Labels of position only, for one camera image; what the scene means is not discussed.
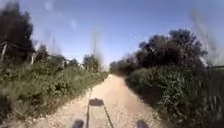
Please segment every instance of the bush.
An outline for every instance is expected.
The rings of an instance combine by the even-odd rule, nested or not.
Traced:
[[[147,88],[153,90],[153,93],[162,94],[157,103],[168,112],[171,121],[177,126],[204,128],[214,121],[211,119],[221,113],[223,108],[223,87],[216,82],[221,79],[211,74],[217,75],[217,71],[157,67],[137,70],[126,81],[144,99],[150,98],[145,97],[145,93],[150,93],[144,91]]]
[[[0,68],[0,94],[11,103],[11,118],[50,114],[67,100],[83,94],[91,85],[107,77],[105,72],[96,73],[71,66],[58,71],[48,62],[32,66],[2,65]],[[0,116],[5,117],[3,111],[0,112]]]

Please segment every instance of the leafy tree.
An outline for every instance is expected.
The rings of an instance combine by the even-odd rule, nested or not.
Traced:
[[[72,60],[69,62],[68,66],[79,67],[79,63],[78,63],[78,61],[74,58],[74,59],[72,59]]]
[[[85,69],[90,69],[93,71],[100,70],[99,60],[94,55],[86,55],[83,59],[83,66]]]
[[[200,58],[206,54],[196,36],[183,29],[172,30],[169,36],[152,36],[140,43],[139,48],[131,56],[113,63],[111,69],[130,74],[136,69],[155,66],[202,67]]]
[[[41,61],[41,60],[47,60],[47,48],[45,45],[40,45],[40,47],[37,50],[37,56],[36,56],[36,61]]]
[[[0,43],[7,41],[6,58],[23,62],[34,51],[30,15],[21,12],[18,3],[8,3],[0,10]]]

